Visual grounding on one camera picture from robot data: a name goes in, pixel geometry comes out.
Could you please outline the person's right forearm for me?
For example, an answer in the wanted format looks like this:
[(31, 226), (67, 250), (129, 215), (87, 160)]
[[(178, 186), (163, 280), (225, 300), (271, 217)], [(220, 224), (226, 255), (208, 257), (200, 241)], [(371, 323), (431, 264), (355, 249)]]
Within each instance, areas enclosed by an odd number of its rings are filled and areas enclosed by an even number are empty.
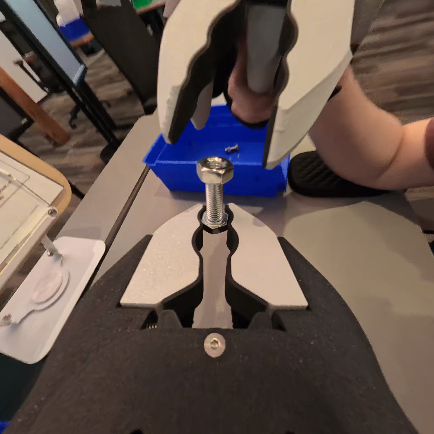
[(433, 187), (434, 169), (425, 155), (431, 118), (403, 125), (366, 97), (352, 66), (338, 84), (309, 131), (325, 164), (347, 181), (379, 190)]

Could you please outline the white foam block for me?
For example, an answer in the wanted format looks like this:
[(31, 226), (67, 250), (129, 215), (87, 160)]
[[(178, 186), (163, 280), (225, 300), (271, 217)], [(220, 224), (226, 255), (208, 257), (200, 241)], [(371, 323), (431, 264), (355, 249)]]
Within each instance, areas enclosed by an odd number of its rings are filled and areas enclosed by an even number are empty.
[(73, 0), (54, 0), (58, 14), (57, 24), (66, 26), (80, 18), (79, 10)]

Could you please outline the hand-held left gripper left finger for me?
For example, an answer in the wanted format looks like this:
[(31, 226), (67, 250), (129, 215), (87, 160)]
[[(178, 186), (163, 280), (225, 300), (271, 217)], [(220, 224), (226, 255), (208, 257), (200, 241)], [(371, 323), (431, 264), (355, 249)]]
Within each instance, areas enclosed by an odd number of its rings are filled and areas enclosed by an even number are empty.
[(153, 233), (120, 299), (122, 307), (164, 309), (164, 302), (198, 279), (200, 260), (193, 235), (200, 227), (202, 208), (193, 205)]

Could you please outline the wooden document stand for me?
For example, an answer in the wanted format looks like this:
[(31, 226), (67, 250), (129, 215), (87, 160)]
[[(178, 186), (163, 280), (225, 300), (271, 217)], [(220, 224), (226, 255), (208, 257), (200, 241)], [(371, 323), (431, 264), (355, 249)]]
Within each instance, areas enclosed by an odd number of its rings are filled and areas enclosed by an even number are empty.
[(99, 265), (106, 245), (102, 240), (63, 236), (51, 241), (48, 231), (66, 210), (72, 188), (63, 174), (1, 135), (1, 152), (61, 184), (43, 221), (12, 258), (0, 266), (1, 289), (41, 244), (44, 254), (1, 308), (0, 352), (26, 364), (41, 361), (51, 350), (73, 307)]

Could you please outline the black office chair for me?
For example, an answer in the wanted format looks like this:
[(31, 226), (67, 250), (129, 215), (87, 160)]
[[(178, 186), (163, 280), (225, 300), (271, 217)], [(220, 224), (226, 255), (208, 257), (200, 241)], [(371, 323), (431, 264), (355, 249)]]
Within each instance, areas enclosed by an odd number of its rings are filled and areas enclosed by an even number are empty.
[(95, 39), (130, 83), (146, 115), (157, 107), (157, 73), (164, 29), (163, 7), (139, 14), (131, 1), (108, 5), (82, 0), (83, 17)]

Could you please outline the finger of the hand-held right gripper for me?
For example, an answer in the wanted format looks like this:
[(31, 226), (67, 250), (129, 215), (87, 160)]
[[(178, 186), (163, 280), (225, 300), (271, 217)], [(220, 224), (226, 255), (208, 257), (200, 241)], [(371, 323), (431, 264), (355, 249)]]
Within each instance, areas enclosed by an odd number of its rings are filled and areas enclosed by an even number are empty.
[(190, 121), (202, 129), (210, 115), (217, 62), (243, 27), (241, 1), (180, 1), (166, 22), (158, 65), (160, 132), (176, 144)]
[(291, 1), (293, 46), (283, 56), (282, 88), (267, 130), (263, 167), (271, 170), (310, 131), (351, 59), (352, 0)]

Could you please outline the black wrist rest pad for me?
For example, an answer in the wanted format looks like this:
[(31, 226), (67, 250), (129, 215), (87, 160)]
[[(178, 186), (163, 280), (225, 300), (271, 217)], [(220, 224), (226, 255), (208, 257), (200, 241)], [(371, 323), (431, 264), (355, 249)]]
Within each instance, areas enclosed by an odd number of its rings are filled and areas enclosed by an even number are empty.
[(369, 198), (389, 192), (341, 178), (323, 162), (316, 151), (300, 153), (291, 158), (287, 178), (293, 192), (311, 198)]

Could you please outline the black desk mat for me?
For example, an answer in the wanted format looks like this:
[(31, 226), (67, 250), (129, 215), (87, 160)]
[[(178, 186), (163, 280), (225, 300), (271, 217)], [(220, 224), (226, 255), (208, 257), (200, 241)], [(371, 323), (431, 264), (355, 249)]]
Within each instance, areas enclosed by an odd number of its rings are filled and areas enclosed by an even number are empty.
[(4, 354), (0, 355), (0, 420), (8, 422), (31, 392), (46, 357), (35, 364), (26, 364)]

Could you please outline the person's right hand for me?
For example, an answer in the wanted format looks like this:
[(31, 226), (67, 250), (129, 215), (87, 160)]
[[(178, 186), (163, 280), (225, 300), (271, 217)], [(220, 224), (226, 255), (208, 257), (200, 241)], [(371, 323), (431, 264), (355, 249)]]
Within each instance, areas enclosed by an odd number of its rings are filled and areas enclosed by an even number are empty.
[(238, 42), (236, 62), (229, 77), (227, 93), (232, 102), (231, 112), (241, 122), (255, 125), (270, 119), (277, 97), (272, 90), (257, 93), (249, 88), (245, 39)]

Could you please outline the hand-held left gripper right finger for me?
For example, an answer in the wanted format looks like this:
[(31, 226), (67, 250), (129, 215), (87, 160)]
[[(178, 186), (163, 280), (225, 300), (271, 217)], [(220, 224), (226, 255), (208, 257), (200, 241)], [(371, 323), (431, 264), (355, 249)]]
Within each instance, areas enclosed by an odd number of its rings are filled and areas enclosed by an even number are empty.
[(238, 205), (227, 206), (226, 300), (236, 312), (306, 309), (308, 302), (278, 237)]

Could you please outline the printed paper sheet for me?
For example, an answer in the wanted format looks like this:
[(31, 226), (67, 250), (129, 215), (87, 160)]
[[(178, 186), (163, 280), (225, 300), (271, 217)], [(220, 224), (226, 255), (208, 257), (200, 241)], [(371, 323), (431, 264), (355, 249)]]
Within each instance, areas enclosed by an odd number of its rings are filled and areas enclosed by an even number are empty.
[(0, 153), (0, 260), (4, 266), (48, 216), (64, 187)]

